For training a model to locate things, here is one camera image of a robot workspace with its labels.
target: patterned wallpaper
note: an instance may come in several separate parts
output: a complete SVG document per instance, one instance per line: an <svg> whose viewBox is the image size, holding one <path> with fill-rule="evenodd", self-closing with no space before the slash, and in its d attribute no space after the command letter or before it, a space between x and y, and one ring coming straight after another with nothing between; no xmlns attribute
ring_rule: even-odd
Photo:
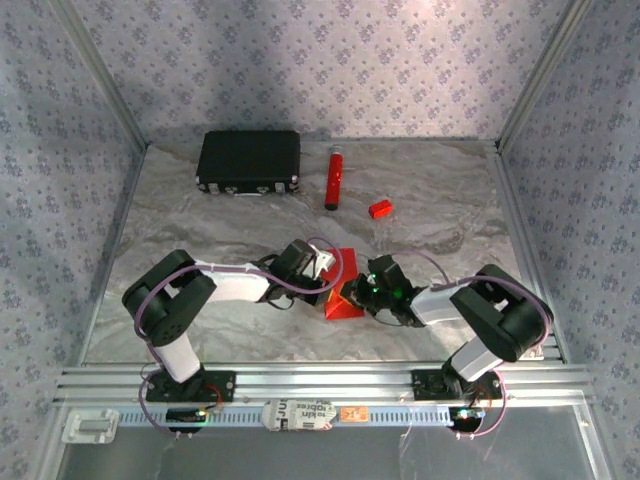
<svg viewBox="0 0 640 480"><path fill-rule="evenodd" d="M640 478L640 4L596 2L509 156L573 359Z"/></svg>
<svg viewBox="0 0 640 480"><path fill-rule="evenodd" d="M137 158L46 5L0 12L0 479L38 457Z"/></svg>
<svg viewBox="0 0 640 480"><path fill-rule="evenodd" d="M152 143L497 138L566 0L74 0Z"/></svg>

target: red cube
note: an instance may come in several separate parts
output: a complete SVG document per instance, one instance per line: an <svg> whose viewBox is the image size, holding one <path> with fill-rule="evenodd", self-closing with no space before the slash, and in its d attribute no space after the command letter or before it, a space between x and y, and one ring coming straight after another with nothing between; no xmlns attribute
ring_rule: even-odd
<svg viewBox="0 0 640 480"><path fill-rule="evenodd" d="M391 202L389 200L382 200L369 207L369 215L371 215L371 218L380 218L389 215L391 210L393 210Z"/></svg>

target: black case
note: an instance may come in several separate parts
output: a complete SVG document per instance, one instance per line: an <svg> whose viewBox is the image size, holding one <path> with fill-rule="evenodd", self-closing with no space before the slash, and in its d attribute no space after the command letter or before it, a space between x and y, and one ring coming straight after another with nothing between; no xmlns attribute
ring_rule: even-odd
<svg viewBox="0 0 640 480"><path fill-rule="evenodd" d="M296 132L209 132L202 143L196 183L206 193L293 193L299 176Z"/></svg>

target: white sticker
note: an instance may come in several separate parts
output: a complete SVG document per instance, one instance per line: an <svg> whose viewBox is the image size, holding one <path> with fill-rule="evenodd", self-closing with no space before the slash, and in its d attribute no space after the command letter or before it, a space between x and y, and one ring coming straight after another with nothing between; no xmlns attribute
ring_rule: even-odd
<svg viewBox="0 0 640 480"><path fill-rule="evenodd" d="M327 400L270 400L262 409L268 430L329 430L336 407Z"/></svg>

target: red cylinder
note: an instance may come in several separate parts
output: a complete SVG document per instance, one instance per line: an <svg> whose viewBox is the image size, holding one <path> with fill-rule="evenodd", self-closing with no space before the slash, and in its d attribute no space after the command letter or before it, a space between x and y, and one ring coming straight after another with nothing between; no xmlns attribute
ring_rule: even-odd
<svg viewBox="0 0 640 480"><path fill-rule="evenodd" d="M340 182L342 182L342 154L339 147L331 149L329 158L329 175L327 176L327 193L324 197L324 208L337 210L340 204Z"/></svg>

